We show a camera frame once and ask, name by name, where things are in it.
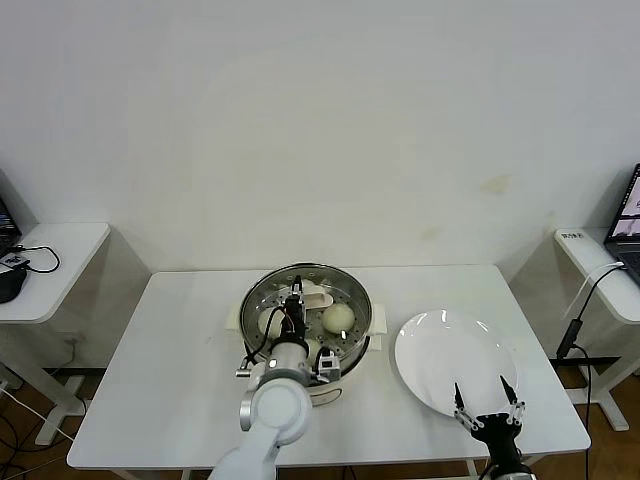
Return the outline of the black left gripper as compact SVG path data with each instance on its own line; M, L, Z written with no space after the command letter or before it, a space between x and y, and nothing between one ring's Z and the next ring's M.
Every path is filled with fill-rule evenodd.
M306 309L301 297L303 295L303 282L300 275L296 275L293 280L291 294L284 303L285 318L282 323L282 338L303 344L306 333Z

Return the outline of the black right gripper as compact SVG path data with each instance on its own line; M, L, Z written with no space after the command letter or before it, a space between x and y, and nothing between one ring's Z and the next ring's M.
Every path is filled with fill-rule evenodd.
M454 418L465 430L474 430L473 438L484 443L494 463L519 463L521 456L515 444L522 429L525 402L503 375L499 376L508 405L501 413L474 417L465 407L458 383L454 384Z

